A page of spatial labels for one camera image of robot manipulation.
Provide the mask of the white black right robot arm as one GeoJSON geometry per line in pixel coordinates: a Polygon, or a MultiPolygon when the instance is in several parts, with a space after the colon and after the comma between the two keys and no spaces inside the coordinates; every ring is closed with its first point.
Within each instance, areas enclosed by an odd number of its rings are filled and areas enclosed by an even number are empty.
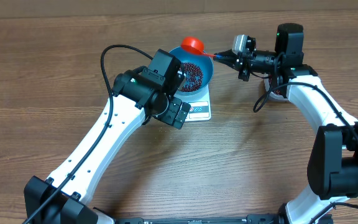
{"type": "Polygon", "coordinates": [[[214,54],[216,62],[238,71],[247,81],[259,73],[266,91],[254,105],[262,109],[269,98],[294,104],[315,132],[307,166],[308,185],[264,223],[331,223],[329,211],[349,207],[358,197],[358,120],[343,110],[325,90],[317,72],[303,61],[303,27],[280,24],[273,51],[256,48],[248,35],[235,37],[230,50],[214,54]]]}

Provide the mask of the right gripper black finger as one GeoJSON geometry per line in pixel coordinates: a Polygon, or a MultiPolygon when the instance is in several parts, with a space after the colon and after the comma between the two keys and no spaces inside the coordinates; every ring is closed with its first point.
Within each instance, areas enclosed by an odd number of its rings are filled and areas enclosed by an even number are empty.
{"type": "Polygon", "coordinates": [[[216,57],[237,57],[237,54],[234,53],[231,49],[223,51],[223,52],[218,52],[214,54],[216,57]]]}
{"type": "Polygon", "coordinates": [[[228,67],[238,71],[238,62],[236,58],[232,57],[214,57],[213,60],[215,62],[219,62],[221,64],[227,65],[228,67]]]}

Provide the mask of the red measuring scoop blue handle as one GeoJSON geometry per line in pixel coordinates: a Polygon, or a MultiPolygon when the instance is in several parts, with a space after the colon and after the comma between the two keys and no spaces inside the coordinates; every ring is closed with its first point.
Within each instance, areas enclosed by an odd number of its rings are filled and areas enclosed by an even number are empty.
{"type": "Polygon", "coordinates": [[[204,52],[204,43],[201,40],[197,39],[196,37],[188,36],[183,39],[181,42],[180,47],[191,54],[194,55],[203,55],[211,58],[215,58],[216,55],[207,54],[204,52]]]}

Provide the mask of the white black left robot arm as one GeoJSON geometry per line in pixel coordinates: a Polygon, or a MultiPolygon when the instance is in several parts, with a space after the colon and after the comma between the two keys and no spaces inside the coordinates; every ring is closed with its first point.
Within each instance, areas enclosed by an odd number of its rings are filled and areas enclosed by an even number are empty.
{"type": "Polygon", "coordinates": [[[88,204],[104,172],[128,137],[155,118],[181,129],[190,105],[174,95],[185,82],[174,55],[157,50],[149,66],[120,73],[107,83],[108,101],[76,149],[50,175],[24,188],[26,223],[115,223],[88,204]]]}

